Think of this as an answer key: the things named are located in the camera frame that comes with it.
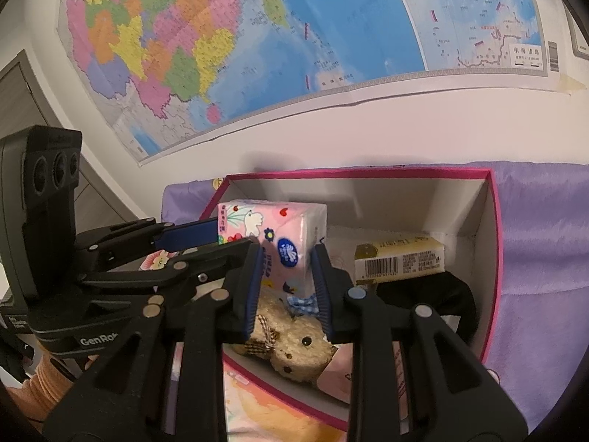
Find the open box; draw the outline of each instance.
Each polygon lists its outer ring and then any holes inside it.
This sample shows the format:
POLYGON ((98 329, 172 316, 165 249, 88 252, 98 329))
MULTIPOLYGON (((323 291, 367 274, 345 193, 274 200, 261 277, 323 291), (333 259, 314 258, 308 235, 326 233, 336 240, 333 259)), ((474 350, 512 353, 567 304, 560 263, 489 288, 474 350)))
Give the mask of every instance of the open box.
MULTIPOLYGON (((491 169, 394 167, 231 175, 202 218, 216 215, 218 203, 233 199, 327 204, 326 247, 333 265, 348 272, 356 244, 409 234, 435 237, 445 245, 446 270, 470 286, 478 315, 470 347, 485 361, 502 273, 501 215, 491 169)), ((348 405, 308 384, 285 379, 266 361, 240 356, 231 347, 225 347, 225 360, 283 402, 336 428, 347 428, 348 405)))

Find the barcode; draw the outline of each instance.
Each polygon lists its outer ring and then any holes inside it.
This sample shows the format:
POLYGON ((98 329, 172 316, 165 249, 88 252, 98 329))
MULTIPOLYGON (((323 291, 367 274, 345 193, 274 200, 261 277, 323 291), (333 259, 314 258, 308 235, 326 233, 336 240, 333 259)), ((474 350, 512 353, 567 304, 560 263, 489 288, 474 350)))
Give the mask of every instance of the barcode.
POLYGON ((558 48, 555 42, 549 42, 550 71, 558 71, 558 48))
POLYGON ((370 259, 364 262, 364 273, 366 277, 396 276, 398 267, 398 257, 370 259))

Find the pink tissue package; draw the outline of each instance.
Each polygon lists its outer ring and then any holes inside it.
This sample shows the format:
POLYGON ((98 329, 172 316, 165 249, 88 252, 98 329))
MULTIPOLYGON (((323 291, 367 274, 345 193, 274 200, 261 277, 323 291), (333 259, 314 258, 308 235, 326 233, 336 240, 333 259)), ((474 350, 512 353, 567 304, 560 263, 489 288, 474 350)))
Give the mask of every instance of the pink tissue package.
POLYGON ((262 285, 278 297, 315 292, 310 251, 326 236, 327 206, 234 200, 219 204, 219 243, 254 236, 263 250, 262 285))

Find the teddy bear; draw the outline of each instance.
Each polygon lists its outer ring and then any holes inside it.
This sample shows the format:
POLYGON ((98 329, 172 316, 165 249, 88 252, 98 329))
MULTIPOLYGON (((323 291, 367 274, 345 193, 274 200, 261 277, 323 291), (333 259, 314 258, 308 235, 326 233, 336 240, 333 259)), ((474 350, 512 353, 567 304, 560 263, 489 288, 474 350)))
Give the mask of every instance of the teddy bear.
POLYGON ((270 361, 287 379, 311 383, 321 375, 337 350, 327 341, 315 317, 291 317, 281 300, 263 290, 250 339, 233 348, 238 354, 270 361))

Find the purple blanket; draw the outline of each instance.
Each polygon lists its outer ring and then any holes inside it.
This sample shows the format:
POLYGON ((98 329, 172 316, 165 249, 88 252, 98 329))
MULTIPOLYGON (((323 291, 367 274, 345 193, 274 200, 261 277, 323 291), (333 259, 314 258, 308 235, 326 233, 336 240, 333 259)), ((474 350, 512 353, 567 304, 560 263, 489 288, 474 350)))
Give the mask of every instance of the purple blanket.
MULTIPOLYGON (((589 166, 477 162, 497 176, 504 231, 499 319, 487 359, 530 430, 589 345, 589 166)), ((199 218, 212 181, 164 191, 162 220, 199 218)))

